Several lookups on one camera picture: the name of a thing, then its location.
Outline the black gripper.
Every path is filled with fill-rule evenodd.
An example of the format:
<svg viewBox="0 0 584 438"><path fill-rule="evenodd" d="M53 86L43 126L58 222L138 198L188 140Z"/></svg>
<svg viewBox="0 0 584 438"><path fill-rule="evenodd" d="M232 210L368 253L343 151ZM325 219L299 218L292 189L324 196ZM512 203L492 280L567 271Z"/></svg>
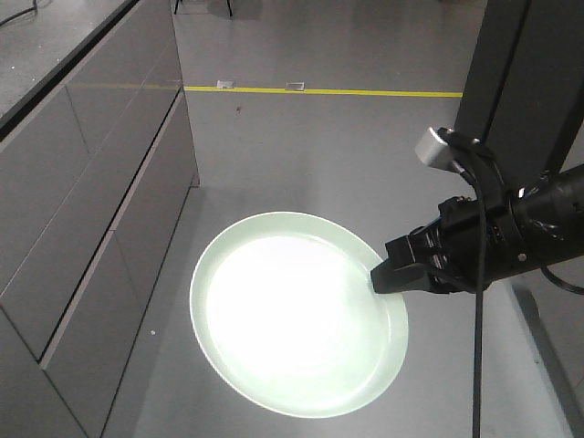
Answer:
<svg viewBox="0 0 584 438"><path fill-rule="evenodd" d="M508 205L482 207L453 197L439 217L385 244L388 259L370 271L376 294L476 291L514 274L514 217Z"/></svg>

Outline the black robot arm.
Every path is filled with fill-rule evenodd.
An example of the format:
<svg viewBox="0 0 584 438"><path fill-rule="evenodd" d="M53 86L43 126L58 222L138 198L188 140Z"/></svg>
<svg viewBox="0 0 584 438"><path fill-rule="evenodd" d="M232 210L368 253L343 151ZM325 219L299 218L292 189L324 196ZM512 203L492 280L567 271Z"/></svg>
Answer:
<svg viewBox="0 0 584 438"><path fill-rule="evenodd" d="M370 272L375 293L474 293L583 254L582 166L500 203L453 197L438 209L436 220L386 244L387 259Z"/></svg>

